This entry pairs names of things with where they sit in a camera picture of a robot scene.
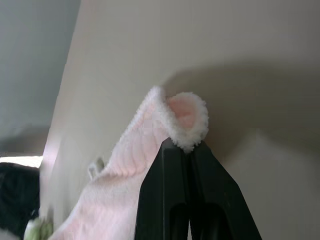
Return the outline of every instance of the gray wall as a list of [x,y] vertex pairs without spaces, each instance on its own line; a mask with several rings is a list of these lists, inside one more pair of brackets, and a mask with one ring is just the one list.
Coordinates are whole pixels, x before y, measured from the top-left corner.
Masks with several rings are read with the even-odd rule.
[[0,153],[42,153],[80,0],[0,1]]

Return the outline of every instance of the towel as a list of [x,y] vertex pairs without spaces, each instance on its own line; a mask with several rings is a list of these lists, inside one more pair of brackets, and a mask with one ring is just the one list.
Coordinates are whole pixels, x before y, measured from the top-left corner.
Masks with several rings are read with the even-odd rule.
[[162,87],[153,87],[107,166],[84,188],[49,240],[133,240],[140,187],[161,143],[171,138],[189,153],[207,132],[208,110],[199,96],[183,92],[167,98]]

